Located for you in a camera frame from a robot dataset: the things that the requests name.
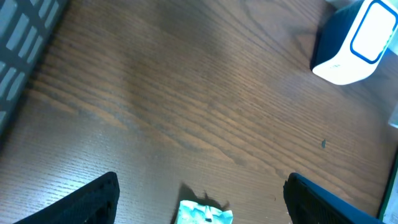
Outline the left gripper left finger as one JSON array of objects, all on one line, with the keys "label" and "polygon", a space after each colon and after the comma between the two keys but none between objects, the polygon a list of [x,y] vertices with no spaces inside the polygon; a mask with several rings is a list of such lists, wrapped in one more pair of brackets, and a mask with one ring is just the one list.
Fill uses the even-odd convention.
[{"label": "left gripper left finger", "polygon": [[119,195],[117,174],[107,172],[16,224],[113,224]]}]

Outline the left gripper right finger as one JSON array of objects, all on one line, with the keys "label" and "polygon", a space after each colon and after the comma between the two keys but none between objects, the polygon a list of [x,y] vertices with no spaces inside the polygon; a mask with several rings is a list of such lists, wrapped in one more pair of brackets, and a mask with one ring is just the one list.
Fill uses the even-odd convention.
[{"label": "left gripper right finger", "polygon": [[284,201],[293,224],[381,223],[304,176],[293,172],[285,181]]}]

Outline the green white package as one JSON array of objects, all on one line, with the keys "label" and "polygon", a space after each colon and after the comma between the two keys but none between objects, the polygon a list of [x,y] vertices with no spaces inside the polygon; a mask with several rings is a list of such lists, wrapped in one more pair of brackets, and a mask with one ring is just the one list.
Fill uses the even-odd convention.
[{"label": "green white package", "polygon": [[378,219],[385,224],[397,224],[397,158],[387,181]]}]

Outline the light teal wipes packet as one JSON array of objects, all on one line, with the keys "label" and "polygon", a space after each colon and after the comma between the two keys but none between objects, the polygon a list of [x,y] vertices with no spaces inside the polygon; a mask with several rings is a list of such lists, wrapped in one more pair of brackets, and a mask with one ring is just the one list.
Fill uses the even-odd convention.
[{"label": "light teal wipes packet", "polygon": [[182,200],[177,212],[175,224],[232,224],[231,210],[222,211],[209,205]]}]

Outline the white green carton box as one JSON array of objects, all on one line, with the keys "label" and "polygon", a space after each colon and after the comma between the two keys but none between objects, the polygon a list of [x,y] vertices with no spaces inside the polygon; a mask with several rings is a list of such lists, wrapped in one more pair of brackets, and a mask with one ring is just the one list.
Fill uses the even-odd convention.
[{"label": "white green carton box", "polygon": [[388,120],[388,125],[398,128],[398,104],[395,105],[392,114]]}]

